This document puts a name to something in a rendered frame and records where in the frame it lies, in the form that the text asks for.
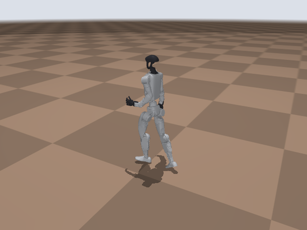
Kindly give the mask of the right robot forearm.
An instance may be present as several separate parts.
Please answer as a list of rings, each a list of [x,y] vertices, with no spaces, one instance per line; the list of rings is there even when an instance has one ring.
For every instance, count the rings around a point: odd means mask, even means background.
[[[159,104],[163,104],[163,101],[164,101],[164,91],[163,92],[160,92],[160,96],[159,96]]]

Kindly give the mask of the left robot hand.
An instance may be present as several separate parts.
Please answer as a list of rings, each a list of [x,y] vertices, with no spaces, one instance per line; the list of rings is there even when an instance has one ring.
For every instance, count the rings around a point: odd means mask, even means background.
[[[138,103],[138,102],[137,102],[137,101],[133,101],[133,100],[129,97],[129,99],[126,98],[126,103],[127,103],[127,105],[129,105],[129,106],[134,106],[134,103]]]

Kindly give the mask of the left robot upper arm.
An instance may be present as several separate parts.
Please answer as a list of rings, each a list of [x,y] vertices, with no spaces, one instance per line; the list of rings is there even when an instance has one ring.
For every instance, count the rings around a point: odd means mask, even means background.
[[[152,94],[152,90],[151,90],[151,86],[150,86],[150,75],[143,76],[141,78],[141,82],[144,86],[145,91],[147,92],[146,95],[150,95],[150,97],[152,99],[153,94]]]

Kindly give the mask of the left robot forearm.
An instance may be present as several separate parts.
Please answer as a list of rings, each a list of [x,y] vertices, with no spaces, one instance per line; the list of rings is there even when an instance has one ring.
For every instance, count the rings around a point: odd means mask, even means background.
[[[135,107],[143,107],[145,104],[147,104],[149,102],[149,100],[151,99],[150,95],[146,95],[142,100],[141,102],[138,102],[138,103],[134,103],[134,106]]]

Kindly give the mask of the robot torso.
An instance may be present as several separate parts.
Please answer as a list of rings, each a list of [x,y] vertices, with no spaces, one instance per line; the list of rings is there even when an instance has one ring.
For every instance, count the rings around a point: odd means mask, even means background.
[[[157,71],[157,70],[156,70]],[[148,72],[146,75],[150,75],[150,86],[152,90],[153,97],[149,101],[149,106],[147,107],[147,111],[152,111],[152,117],[158,116],[160,114],[160,105],[157,104],[155,101],[160,96],[161,91],[161,74],[151,74],[151,71]],[[146,96],[147,92],[144,89],[144,95]]]

